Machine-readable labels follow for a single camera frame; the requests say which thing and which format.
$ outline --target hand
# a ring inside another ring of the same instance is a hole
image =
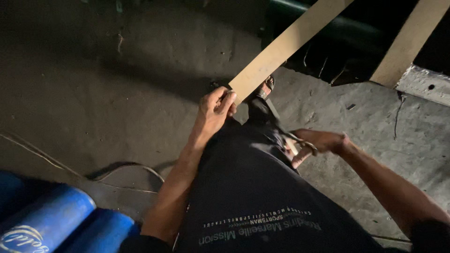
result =
[[[236,93],[219,87],[200,100],[197,119],[192,128],[191,137],[200,139],[203,144],[223,126],[227,116],[236,113]]]
[[[297,138],[311,142],[320,153],[331,151],[339,154],[344,145],[350,143],[350,138],[346,134],[339,134],[325,131],[314,131],[309,129],[298,129],[293,132]],[[302,148],[292,159],[292,166],[297,168],[312,153],[308,147]]]

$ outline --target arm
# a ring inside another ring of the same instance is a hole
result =
[[[295,135],[316,145],[320,152],[331,151],[344,159],[406,236],[411,236],[411,228],[419,221],[450,223],[450,216],[427,194],[388,167],[379,164],[352,143],[348,136],[306,129],[297,130]],[[293,162],[301,163],[308,156],[306,153],[299,155]]]
[[[224,87],[217,88],[202,99],[188,143],[159,190],[156,204],[147,213],[141,235],[154,236],[169,245],[174,244],[203,150],[222,127],[227,115],[232,116],[236,112],[235,99],[236,94],[228,93]]]

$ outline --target blue container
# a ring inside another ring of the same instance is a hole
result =
[[[95,207],[88,194],[61,185],[0,225],[0,252],[51,253]]]
[[[7,205],[14,204],[13,199],[18,192],[23,191],[25,184],[9,172],[0,172],[0,213]]]
[[[137,235],[138,227],[130,217],[107,209],[97,209],[94,221],[70,244],[64,253],[115,253],[129,235]]]

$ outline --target dark floor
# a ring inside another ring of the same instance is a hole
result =
[[[0,130],[14,132],[85,176],[124,162],[166,176],[211,80],[231,79],[259,52],[264,5],[211,1],[9,1],[0,58]],[[370,83],[329,87],[285,68],[271,95],[289,129],[345,131],[365,151],[450,209],[450,108]],[[352,110],[346,108],[355,104]],[[245,121],[245,106],[236,118]],[[7,140],[0,167],[69,182],[101,207],[140,220],[155,194],[75,178]],[[358,176],[332,155],[300,167],[312,185],[371,234],[406,239]],[[117,186],[155,190],[145,170]]]

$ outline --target forearm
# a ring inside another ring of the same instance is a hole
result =
[[[427,194],[347,142],[338,154],[355,170],[400,229],[409,236],[418,221],[450,222],[449,215]]]
[[[157,202],[147,213],[141,234],[173,244],[186,212],[189,189],[207,140],[192,133],[175,166],[158,193]]]

